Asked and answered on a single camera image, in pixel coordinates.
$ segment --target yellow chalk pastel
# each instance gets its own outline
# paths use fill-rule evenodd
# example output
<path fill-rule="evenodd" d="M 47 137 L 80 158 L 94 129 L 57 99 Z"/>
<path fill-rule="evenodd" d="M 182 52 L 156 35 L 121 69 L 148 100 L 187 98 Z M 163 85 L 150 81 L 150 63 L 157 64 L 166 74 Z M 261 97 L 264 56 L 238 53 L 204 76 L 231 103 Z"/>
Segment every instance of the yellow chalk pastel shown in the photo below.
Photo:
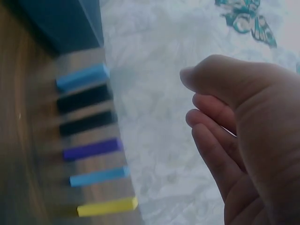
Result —
<path fill-rule="evenodd" d="M 77 212 L 80 217 L 91 217 L 108 213 L 135 210 L 137 205 L 137 198 L 130 197 L 103 203 L 81 205 L 77 207 Z"/>

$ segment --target skin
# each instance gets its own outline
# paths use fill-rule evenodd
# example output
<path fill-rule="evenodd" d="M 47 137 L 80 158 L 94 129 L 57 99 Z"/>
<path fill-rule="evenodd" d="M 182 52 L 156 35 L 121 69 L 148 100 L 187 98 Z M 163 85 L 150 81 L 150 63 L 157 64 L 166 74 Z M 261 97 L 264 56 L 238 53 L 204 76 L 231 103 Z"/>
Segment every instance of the skin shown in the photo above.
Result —
<path fill-rule="evenodd" d="M 225 224 L 300 224 L 300 77 L 212 55 L 180 78 L 195 92 L 186 121 L 224 200 Z"/>

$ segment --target wooden surface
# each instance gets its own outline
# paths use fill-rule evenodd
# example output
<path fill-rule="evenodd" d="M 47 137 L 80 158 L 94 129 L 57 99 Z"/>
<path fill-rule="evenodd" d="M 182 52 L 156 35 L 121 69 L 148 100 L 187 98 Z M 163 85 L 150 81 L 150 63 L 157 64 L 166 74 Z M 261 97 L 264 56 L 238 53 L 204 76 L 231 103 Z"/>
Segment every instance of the wooden surface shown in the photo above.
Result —
<path fill-rule="evenodd" d="M 126 164 L 124 153 L 62 161 L 62 148 L 119 135 L 117 125 L 61 139 L 58 125 L 104 109 L 108 102 L 58 116 L 54 80 L 105 60 L 102 49 L 55 58 L 0 5 L 0 222 L 7 225 L 140 225 L 139 210 L 93 218 L 76 217 L 76 207 L 134 196 L 130 179 L 70 187 L 70 175 Z"/>

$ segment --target pastel stick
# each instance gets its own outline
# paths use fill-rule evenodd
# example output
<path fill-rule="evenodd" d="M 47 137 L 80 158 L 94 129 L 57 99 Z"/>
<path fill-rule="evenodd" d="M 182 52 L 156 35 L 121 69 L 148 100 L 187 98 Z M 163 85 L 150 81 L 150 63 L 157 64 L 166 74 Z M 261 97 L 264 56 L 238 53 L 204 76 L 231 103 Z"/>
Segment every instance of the pastel stick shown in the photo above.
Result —
<path fill-rule="evenodd" d="M 123 198 L 110 202 L 86 204 L 77 207 L 78 216 L 91 217 L 110 213 L 118 213 L 135 210 L 138 205 L 136 197 Z"/>
<path fill-rule="evenodd" d="M 106 126 L 117 121 L 116 115 L 111 111 L 97 113 L 80 120 L 60 125 L 60 135 L 68 136 L 77 134 L 89 129 Z"/>
<path fill-rule="evenodd" d="M 127 166 L 123 166 L 119 168 L 114 168 L 112 170 L 91 172 L 87 174 L 71 176 L 70 185 L 72 187 L 85 186 L 120 179 L 127 176 L 129 176 L 129 168 Z"/>
<path fill-rule="evenodd" d="M 122 142 L 119 138 L 96 142 L 85 146 L 65 149 L 63 157 L 65 161 L 73 161 L 95 155 L 107 154 L 123 150 Z"/>
<path fill-rule="evenodd" d="M 113 98 L 108 86 L 101 85 L 82 92 L 61 97 L 56 101 L 60 113 L 69 113 Z"/>
<path fill-rule="evenodd" d="M 104 63 L 98 64 L 56 79 L 56 86 L 60 92 L 69 92 L 78 88 L 105 82 L 109 79 L 109 69 Z"/>

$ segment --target fingernail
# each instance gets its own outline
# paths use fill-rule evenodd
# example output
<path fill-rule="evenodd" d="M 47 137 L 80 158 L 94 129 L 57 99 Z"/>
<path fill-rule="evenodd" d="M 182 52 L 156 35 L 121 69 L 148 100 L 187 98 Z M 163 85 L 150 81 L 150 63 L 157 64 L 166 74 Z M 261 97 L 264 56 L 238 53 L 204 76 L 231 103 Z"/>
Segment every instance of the fingernail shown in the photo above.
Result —
<path fill-rule="evenodd" d="M 187 76 L 193 71 L 194 67 L 186 67 L 180 71 L 180 76 Z"/>

